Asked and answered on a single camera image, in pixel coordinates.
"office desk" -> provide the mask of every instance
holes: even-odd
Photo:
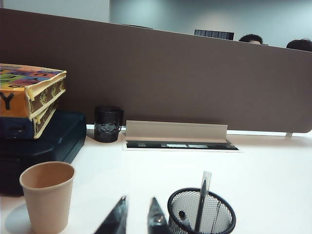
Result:
[[[167,200],[176,190],[199,187],[212,172],[210,190],[235,211],[233,233],[308,233],[312,219],[312,136],[228,135],[239,152],[125,150],[117,142],[85,145],[76,169],[69,223],[62,234],[92,234],[121,196],[127,195],[128,234],[147,233],[155,196],[168,219]],[[28,234],[23,197],[1,197],[1,234]]]

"stacked boxes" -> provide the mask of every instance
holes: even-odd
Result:
[[[0,138],[36,139],[65,92],[66,71],[0,64]]]

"black case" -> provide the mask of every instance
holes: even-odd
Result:
[[[1,139],[0,194],[23,195],[19,176],[25,169],[46,161],[71,163],[85,138],[84,114],[56,110],[39,139]]]

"mesh pen holder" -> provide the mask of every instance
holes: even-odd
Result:
[[[169,226],[173,234],[228,234],[236,224],[231,206],[218,195],[209,192],[205,198],[199,232],[194,231],[200,190],[180,189],[168,200]]]

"paper cup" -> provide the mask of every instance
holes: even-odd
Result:
[[[75,169],[66,162],[44,162],[19,177],[32,229],[37,234],[57,234],[68,222]]]

